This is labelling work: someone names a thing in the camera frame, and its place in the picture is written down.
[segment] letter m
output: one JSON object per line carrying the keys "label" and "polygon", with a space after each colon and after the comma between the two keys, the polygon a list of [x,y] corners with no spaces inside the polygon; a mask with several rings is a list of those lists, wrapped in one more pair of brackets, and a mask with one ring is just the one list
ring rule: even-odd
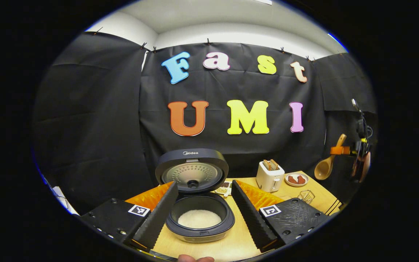
{"label": "letter m", "polygon": [[227,130],[228,134],[238,135],[242,133],[239,122],[242,123],[245,133],[250,132],[253,123],[255,123],[254,134],[269,133],[266,124],[266,108],[268,107],[266,101],[256,101],[250,112],[240,100],[230,100],[227,105],[231,108],[231,127]]}

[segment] rice cooker lid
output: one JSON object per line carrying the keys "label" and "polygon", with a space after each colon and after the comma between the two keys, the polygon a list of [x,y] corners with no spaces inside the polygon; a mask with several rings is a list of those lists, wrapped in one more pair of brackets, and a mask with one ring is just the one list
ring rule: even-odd
{"label": "rice cooker lid", "polygon": [[179,192],[210,192],[224,183],[228,164],[216,150],[193,148],[169,151],[158,159],[155,171],[160,184],[176,181]]}

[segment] orange clamp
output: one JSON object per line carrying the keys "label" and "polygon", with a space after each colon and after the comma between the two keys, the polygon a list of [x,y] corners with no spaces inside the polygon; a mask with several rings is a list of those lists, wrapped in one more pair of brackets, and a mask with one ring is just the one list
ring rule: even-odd
{"label": "orange clamp", "polygon": [[333,146],[331,147],[331,155],[349,155],[349,146]]}

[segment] plate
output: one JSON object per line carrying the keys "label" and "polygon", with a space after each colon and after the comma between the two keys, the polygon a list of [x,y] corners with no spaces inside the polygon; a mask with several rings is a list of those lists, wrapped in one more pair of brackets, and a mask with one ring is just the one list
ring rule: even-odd
{"label": "plate", "polygon": [[[298,177],[303,177],[303,179],[305,179],[305,183],[303,184],[294,184],[292,182],[290,182],[289,176],[291,176],[295,181],[298,181]],[[286,174],[286,177],[284,178],[284,180],[286,181],[287,184],[291,185],[291,186],[304,186],[308,183],[308,177],[302,173],[290,173],[290,174]]]}

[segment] white rice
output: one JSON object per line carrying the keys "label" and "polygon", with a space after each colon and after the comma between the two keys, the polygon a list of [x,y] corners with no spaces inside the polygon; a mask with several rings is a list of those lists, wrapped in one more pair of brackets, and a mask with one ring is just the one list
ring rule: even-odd
{"label": "white rice", "polygon": [[221,218],[208,210],[190,210],[182,214],[177,222],[191,229],[204,229],[221,223]]}

